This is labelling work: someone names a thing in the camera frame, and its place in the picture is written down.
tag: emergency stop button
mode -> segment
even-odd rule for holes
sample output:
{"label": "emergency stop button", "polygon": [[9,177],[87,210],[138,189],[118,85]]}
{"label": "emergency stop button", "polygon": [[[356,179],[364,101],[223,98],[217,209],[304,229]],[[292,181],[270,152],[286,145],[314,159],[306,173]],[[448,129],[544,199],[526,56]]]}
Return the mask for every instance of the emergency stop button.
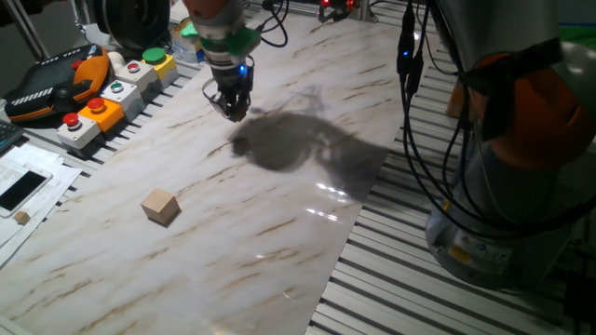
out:
{"label": "emergency stop button", "polygon": [[78,114],[77,113],[68,113],[62,118],[62,121],[68,128],[73,128],[78,126]]}
{"label": "emergency stop button", "polygon": [[87,107],[93,113],[100,113],[103,112],[105,107],[105,101],[102,98],[93,98],[89,102],[87,102]]}

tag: sticker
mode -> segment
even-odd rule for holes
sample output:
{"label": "sticker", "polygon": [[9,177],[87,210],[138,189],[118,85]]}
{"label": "sticker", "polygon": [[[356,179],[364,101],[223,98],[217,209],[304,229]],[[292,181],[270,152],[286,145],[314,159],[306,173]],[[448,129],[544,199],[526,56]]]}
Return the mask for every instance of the sticker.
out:
{"label": "sticker", "polygon": [[449,254],[465,264],[468,264],[469,260],[472,258],[472,254],[463,250],[456,244],[451,246],[451,248],[449,249]]}
{"label": "sticker", "polygon": [[478,261],[492,261],[499,264],[507,264],[513,248],[498,247],[486,241],[480,240],[473,234],[459,231],[455,235],[455,243],[465,252],[472,255],[471,258]]}

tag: orange part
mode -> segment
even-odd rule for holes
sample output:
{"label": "orange part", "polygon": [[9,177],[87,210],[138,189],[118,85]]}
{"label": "orange part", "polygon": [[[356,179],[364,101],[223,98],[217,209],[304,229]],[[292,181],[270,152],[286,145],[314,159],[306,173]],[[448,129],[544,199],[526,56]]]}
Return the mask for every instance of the orange part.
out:
{"label": "orange part", "polygon": [[105,106],[103,111],[94,113],[90,108],[85,107],[78,114],[90,118],[97,122],[102,132],[108,131],[118,121],[124,117],[122,106],[113,101],[104,100]]}
{"label": "orange part", "polygon": [[9,119],[10,119],[10,121],[13,121],[13,122],[34,120],[38,117],[44,116],[45,114],[51,113],[53,109],[54,109],[54,106],[46,107],[43,110],[39,110],[39,111],[28,113],[28,114],[23,114],[23,115],[19,115],[19,116],[10,116]]}
{"label": "orange part", "polygon": [[[481,61],[485,66],[507,55]],[[517,80],[515,113],[505,135],[490,142],[504,163],[522,169],[559,168],[586,152],[596,124],[562,79],[550,68]],[[480,120],[488,98],[470,90]]]}
{"label": "orange part", "polygon": [[90,60],[83,61],[83,63],[76,69],[73,83],[79,84],[84,80],[90,80],[91,88],[86,92],[74,96],[74,100],[81,101],[97,93],[102,88],[109,69],[110,59],[108,58],[108,53],[103,47],[101,56],[95,56]]}
{"label": "orange part", "polygon": [[213,19],[227,6],[229,0],[183,0],[191,16]]}

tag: green button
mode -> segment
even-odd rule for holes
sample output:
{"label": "green button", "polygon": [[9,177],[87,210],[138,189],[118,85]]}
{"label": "green button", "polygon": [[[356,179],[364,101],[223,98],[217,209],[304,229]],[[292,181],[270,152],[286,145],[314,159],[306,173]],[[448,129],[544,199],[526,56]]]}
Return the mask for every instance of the green button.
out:
{"label": "green button", "polygon": [[157,65],[166,59],[166,52],[161,47],[153,47],[143,52],[142,58],[149,64]]}
{"label": "green button", "polygon": [[112,92],[114,92],[114,93],[119,93],[119,92],[122,92],[122,90],[124,89],[124,87],[123,87],[123,86],[122,86],[122,84],[120,84],[120,83],[113,83],[113,84],[110,86],[110,89],[111,89],[111,90],[112,90]]}

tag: cable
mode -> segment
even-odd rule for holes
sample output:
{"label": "cable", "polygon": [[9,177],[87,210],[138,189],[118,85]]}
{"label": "cable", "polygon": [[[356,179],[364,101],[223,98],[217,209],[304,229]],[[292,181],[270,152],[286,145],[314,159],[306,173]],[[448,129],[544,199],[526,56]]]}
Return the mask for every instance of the cable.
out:
{"label": "cable", "polygon": [[281,22],[281,20],[279,19],[278,14],[276,14],[275,11],[271,10],[271,13],[273,14],[273,17],[276,19],[276,21],[278,22],[279,28],[281,28],[281,31],[283,32],[283,38],[284,41],[282,44],[275,44],[272,42],[269,42],[266,38],[261,37],[261,40],[265,43],[267,43],[269,46],[271,47],[285,47],[286,45],[288,45],[288,32],[286,31],[286,27],[283,26],[283,23]]}
{"label": "cable", "polygon": [[484,165],[484,152],[482,151],[482,146],[481,146],[481,141],[480,138],[478,136],[479,131],[478,131],[478,116],[475,115],[474,117],[474,139],[476,140],[476,147],[478,148],[478,152],[481,156],[481,166],[482,166],[482,174],[484,175],[484,182],[486,183],[486,188],[488,190],[489,195],[491,196],[491,198],[493,199],[493,203],[494,206],[496,207],[496,210],[498,210],[499,214],[501,214],[505,219],[511,221],[511,222],[515,222],[513,219],[511,219],[509,217],[509,215],[507,215],[507,213],[505,212],[505,210],[503,210],[500,206],[498,201],[496,201],[496,197],[494,196],[493,193],[493,189],[491,188],[491,183],[489,182],[488,179],[488,173],[486,173],[486,166]]}
{"label": "cable", "polygon": [[468,126],[468,119],[469,119],[469,92],[467,91],[467,87],[464,86],[464,108],[462,109],[462,113],[460,115],[460,119],[462,121],[462,126],[464,127],[464,143],[462,145],[462,160],[461,166],[459,168],[459,179],[462,185],[462,189],[464,190],[464,195],[466,196],[467,202],[472,206],[475,212],[477,212],[484,220],[489,220],[484,211],[476,204],[474,199],[469,193],[469,189],[467,187],[466,182],[466,161],[467,161],[467,146],[469,145],[469,126]]}
{"label": "cable", "polygon": [[413,165],[412,157],[410,156],[410,149],[408,148],[408,134],[412,132],[412,129],[411,129],[411,126],[410,126],[410,122],[409,122],[409,118],[410,118],[410,103],[411,103],[411,101],[408,100],[408,98],[406,97],[406,92],[405,92],[405,87],[404,86],[401,86],[401,101],[402,101],[403,111],[404,111],[403,150],[404,150],[404,153],[406,155],[406,161],[408,162],[408,165],[410,166],[410,171],[412,172],[414,178],[418,182],[418,185],[420,186],[420,189],[425,194],[425,196],[428,198],[428,200],[430,200],[430,202],[440,212],[440,214],[443,217],[445,217],[447,220],[449,220],[451,223],[453,223],[457,228],[459,228],[459,229],[461,229],[461,230],[463,230],[465,232],[472,233],[472,234],[474,234],[475,236],[478,236],[478,237],[491,238],[491,239],[513,239],[513,238],[518,237],[519,235],[491,235],[491,234],[488,234],[487,235],[487,234],[482,234],[482,233],[474,232],[474,231],[470,230],[469,228],[467,228],[466,226],[464,226],[461,223],[459,223],[454,217],[451,216],[451,214],[449,214],[443,208],[443,206],[441,206],[437,202],[437,200],[435,200],[434,196],[428,191],[427,187],[422,182],[422,179],[420,178],[420,175],[418,174],[418,171],[416,170],[415,166]]}
{"label": "cable", "polygon": [[[283,2],[281,3],[281,5],[279,5],[279,9],[278,9],[277,15],[279,15],[279,13],[281,12],[281,9],[282,8],[283,8]],[[290,12],[290,0],[287,0],[286,1],[286,11],[283,13],[283,18],[281,18],[281,23],[283,23],[286,20],[286,17],[288,17],[288,13],[289,12]],[[272,31],[276,30],[277,27],[279,27],[279,23],[276,23],[276,25],[274,25],[271,28],[267,28],[267,29],[263,30],[261,32],[261,34],[272,32]]]}
{"label": "cable", "polygon": [[[426,36],[426,29],[424,29],[423,26],[423,31],[422,31],[422,35],[421,38],[425,38]],[[421,59],[421,53],[422,53],[422,45],[424,43],[424,40],[420,41],[420,47],[418,48],[418,52],[416,54],[416,58]],[[416,63],[414,62],[414,66],[418,65],[419,67],[422,66],[422,64],[420,63]],[[414,85],[412,82],[412,79],[415,79],[416,77],[421,76],[422,69],[419,68],[418,69],[418,73],[412,73],[409,75],[408,77],[408,88],[410,90],[413,90],[414,88],[417,89],[417,85]],[[408,94],[410,94],[410,96],[413,96],[413,94],[415,93],[415,91],[409,91]],[[404,124],[406,125],[410,125],[410,119],[409,116],[406,116],[404,118]],[[430,170],[427,167],[427,164],[424,162],[424,160],[422,159],[422,155],[420,155],[420,153],[418,152],[418,149],[415,145],[415,141],[413,139],[413,133],[410,131],[410,133],[408,134],[410,137],[410,142],[412,143],[412,150],[414,152],[414,155],[416,157],[416,159],[418,160],[418,163],[420,165],[420,167],[424,170],[425,174],[427,175],[428,179],[430,180],[430,182],[433,184],[433,186],[435,186],[435,188],[437,188],[437,190],[447,199],[449,200],[455,207],[457,207],[458,209],[460,209],[461,211],[463,211],[466,215],[468,215],[469,217],[477,220],[477,221],[486,221],[484,218],[478,216],[477,214],[471,212],[469,209],[467,209],[466,207],[464,207],[462,204],[460,204],[456,199],[454,199],[450,194],[448,194],[445,190],[442,189],[442,187],[440,187],[439,182],[435,179],[435,177],[432,175],[432,173],[430,172]],[[499,226],[499,228],[503,228],[503,224],[501,222],[497,223],[497,222],[487,222],[487,225],[490,226]]]}
{"label": "cable", "polygon": [[[423,25],[423,33],[421,38],[423,38],[423,40],[426,38],[426,24],[427,21],[425,20],[424,25]],[[410,106],[411,106],[411,102],[412,102],[412,97],[413,94],[417,91],[418,88],[418,84],[420,81],[420,77],[421,77],[421,53],[422,53],[422,42],[421,41],[421,46],[418,48],[418,54],[416,55],[416,58],[419,59],[417,61],[413,62],[413,67],[415,69],[415,71],[413,71],[412,74],[409,75],[408,77],[408,85],[407,85],[407,93],[406,93],[406,85],[404,85],[404,83],[402,82],[400,85],[400,90],[401,90],[401,100],[402,100],[402,104],[403,104],[403,110],[404,110],[404,133],[403,133],[403,145],[404,145],[404,152],[406,155],[406,159],[408,161],[408,165],[410,166],[410,169],[412,171],[412,174],[414,175],[414,177],[416,178],[416,181],[418,182],[421,190],[425,193],[425,195],[427,196],[427,198],[429,199],[429,201],[431,201],[431,203],[435,206],[435,208],[437,208],[437,210],[441,213],[441,215],[443,215],[446,219],[448,219],[449,221],[451,221],[455,226],[457,226],[458,228],[469,232],[471,234],[474,234],[478,237],[483,237],[483,238],[491,238],[491,239],[506,239],[506,240],[510,240],[510,239],[517,239],[517,238],[524,238],[527,236],[532,236],[532,235],[538,235],[538,234],[542,234],[544,232],[548,232],[548,231],[556,231],[558,229],[561,229],[562,227],[564,227],[566,224],[570,223],[570,222],[574,222],[577,221],[579,219],[581,219],[583,216],[586,215],[586,213],[588,211],[590,211],[592,208],[596,207],[596,194],[594,194],[592,197],[590,197],[589,199],[587,199],[585,202],[583,202],[580,205],[575,206],[574,208],[570,208],[566,211],[564,211],[563,213],[557,215],[556,217],[553,217],[551,219],[548,220],[544,220],[541,222],[524,222],[523,226],[517,226],[516,225],[516,231],[518,231],[518,234],[502,234],[502,235],[487,235],[487,234],[482,234],[476,231],[472,231],[469,228],[467,228],[466,226],[462,225],[461,223],[459,223],[457,220],[455,220],[435,199],[434,197],[430,194],[430,192],[428,191],[428,189],[426,188],[426,186],[422,183],[422,180],[420,178],[420,175],[418,174],[417,170],[415,169],[414,165],[413,165],[413,160],[412,157],[410,156],[410,150],[408,148],[408,140],[410,140],[410,142],[412,143],[412,149],[414,154],[416,155],[416,159],[418,160],[420,166],[423,168],[423,170],[425,171],[425,173],[427,174],[427,177],[431,180],[431,182],[433,183],[433,185],[443,194],[445,195],[445,191],[442,190],[442,188],[440,187],[440,185],[437,183],[437,181],[434,179],[434,176],[432,176],[432,174],[430,173],[429,170],[427,170],[426,168],[426,164],[424,163],[424,160],[422,160],[422,157],[420,156],[420,154],[417,151],[417,148],[415,146],[415,142],[413,140],[413,132],[412,132],[412,127],[410,124]],[[466,86],[464,86],[464,91],[466,94],[466,98],[464,100],[464,104],[465,104],[465,110],[462,112],[462,115],[460,115],[460,121],[464,122],[463,120],[467,119],[468,113],[469,113],[469,98],[467,95],[467,90],[468,88]],[[469,136],[469,129],[465,128],[465,137],[467,140],[467,137]],[[464,141],[464,146],[465,148],[467,148],[469,141]],[[462,180],[462,183],[465,183],[465,173],[463,174],[464,179]],[[455,201],[455,199],[453,199],[451,196],[447,196],[445,195],[445,197],[451,202],[452,205],[455,205],[456,207],[458,207],[458,202]],[[462,210],[465,214],[467,214],[468,216],[470,216],[471,218],[478,220],[480,223],[487,225],[487,226],[493,226],[495,223],[500,223],[501,225],[505,225],[505,224],[513,224],[513,222],[494,222],[494,221],[488,221],[488,220],[483,220],[480,218],[477,218],[477,216],[473,213],[469,213],[471,215],[469,215],[468,213],[466,213],[466,209],[463,207],[458,207],[460,210]],[[507,229],[504,226],[494,226],[495,229],[498,229],[500,231],[503,231],[505,229]]]}
{"label": "cable", "polygon": [[[285,47],[286,45],[288,45],[288,32],[286,31],[286,27],[284,27],[283,25],[283,21],[279,19],[279,13],[281,12],[281,9],[283,8],[283,1],[281,3],[281,5],[278,8],[278,12],[276,13],[276,11],[273,9],[273,7],[270,7],[270,11],[271,11],[271,18],[268,18],[267,20],[265,20],[263,23],[261,23],[256,30],[261,32],[261,34],[263,34],[263,28],[265,27],[265,25],[267,24],[268,21],[270,21],[271,19],[275,19],[277,24],[273,29],[276,29],[277,27],[281,28],[281,31],[283,32],[283,37],[284,37],[284,41],[282,44],[276,44],[273,42],[270,42],[269,40],[267,40],[266,38],[261,36],[261,40],[263,42],[265,42],[266,44],[268,44],[271,47]],[[288,11],[290,10],[290,0],[287,0],[287,5],[286,5],[286,12],[284,13],[283,19],[286,19],[286,16],[288,15]]]}
{"label": "cable", "polygon": [[375,2],[373,2],[373,3],[371,3],[371,4],[369,4],[369,8],[370,8],[370,7],[374,7],[374,6],[378,5],[378,4],[399,5],[398,3],[395,3],[395,2],[393,2],[393,1],[378,0],[378,1],[375,1]]}
{"label": "cable", "polygon": [[[422,27],[422,21],[420,21],[420,16],[418,14],[419,9],[420,9],[420,3],[418,3],[418,5],[416,5],[416,20],[418,21],[418,24],[420,24],[420,26]],[[445,70],[441,69],[439,67],[439,65],[437,65],[437,62],[435,61],[435,58],[432,55],[432,52],[430,51],[430,42],[428,41],[428,38],[427,38],[427,50],[428,50],[428,56],[430,57],[430,61],[432,61],[432,64],[435,66],[437,71],[439,71],[440,73],[445,74],[445,75],[458,75],[459,74],[459,72],[445,71]]]}
{"label": "cable", "polygon": [[449,141],[449,145],[447,146],[447,151],[445,151],[445,156],[443,157],[443,165],[442,165],[441,171],[440,171],[440,173],[443,177],[443,185],[445,186],[445,191],[447,191],[447,193],[450,196],[454,196],[454,193],[451,190],[451,184],[447,181],[447,163],[449,163],[449,156],[451,155],[451,150],[453,149],[453,147],[455,145],[455,141],[457,140],[457,136],[459,135],[459,129],[461,127],[460,122],[461,122],[461,114],[460,114],[460,121],[457,121],[457,126],[454,131],[454,135],[451,137],[451,140]]}

